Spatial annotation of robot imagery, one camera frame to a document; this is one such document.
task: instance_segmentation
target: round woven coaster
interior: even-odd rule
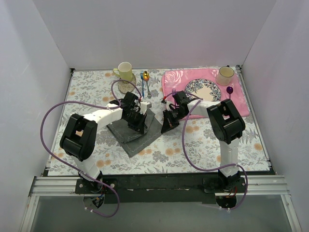
[[[135,77],[134,73],[132,74],[131,82],[136,85],[136,77]],[[120,92],[126,94],[127,92],[132,92],[134,90],[134,86],[131,85],[128,82],[119,81],[118,82],[118,89],[119,89]]]

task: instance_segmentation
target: table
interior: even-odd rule
[[[139,89],[141,89],[140,72],[145,70],[146,69],[133,70]],[[145,97],[145,99],[152,103],[151,110],[156,114],[155,117],[161,123],[163,123],[162,111],[165,107],[165,105],[161,103],[163,97],[161,78],[167,70],[171,69],[147,70],[150,74],[149,87],[152,98],[148,99]],[[109,101],[113,100],[110,86],[111,83],[117,79],[118,77],[114,76],[110,70],[74,71],[67,94],[67,100],[105,106]],[[124,94],[120,93],[117,85],[115,86],[116,95],[119,98],[123,97]],[[84,105],[65,105],[61,122],[56,133],[53,147],[54,154],[66,162],[74,164],[71,158],[65,154],[64,150],[59,147],[62,133],[72,113],[83,115],[95,110],[96,109]],[[262,146],[263,143],[260,139],[260,134],[254,121],[252,111],[250,112],[250,115],[244,118],[246,130],[239,144],[239,164],[242,165],[246,171],[268,171],[269,166],[265,149]],[[96,146],[92,155],[96,160],[96,165],[103,174],[199,172],[191,167],[184,157],[181,143],[182,129],[183,121],[179,127],[163,134],[139,154],[129,158],[110,131],[107,128],[103,128],[97,133]],[[190,159],[198,167],[210,169],[219,166],[219,141],[213,134],[209,119],[202,118],[190,120],[186,127],[185,143]],[[75,170],[54,158],[50,159],[47,170],[48,176],[77,175]]]

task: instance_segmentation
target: gray cloth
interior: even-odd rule
[[[133,157],[161,136],[162,125],[149,109],[147,110],[145,124],[147,129],[144,135],[130,129],[125,120],[113,122],[107,128],[129,157]]]

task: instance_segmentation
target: mug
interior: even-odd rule
[[[122,62],[118,65],[117,69],[113,69],[112,71],[116,76],[119,76],[121,79],[126,81],[132,80],[132,65],[129,62]]]
[[[227,86],[232,81],[233,76],[234,76],[234,70],[230,68],[229,65],[227,65],[219,69],[216,81],[221,86]]]

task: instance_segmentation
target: gray floor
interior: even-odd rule
[[[33,232],[83,231],[291,231],[280,196],[247,196],[227,213],[199,203],[123,203],[113,218],[102,218],[83,208],[82,197],[40,197]],[[115,205],[103,205],[112,212]]]

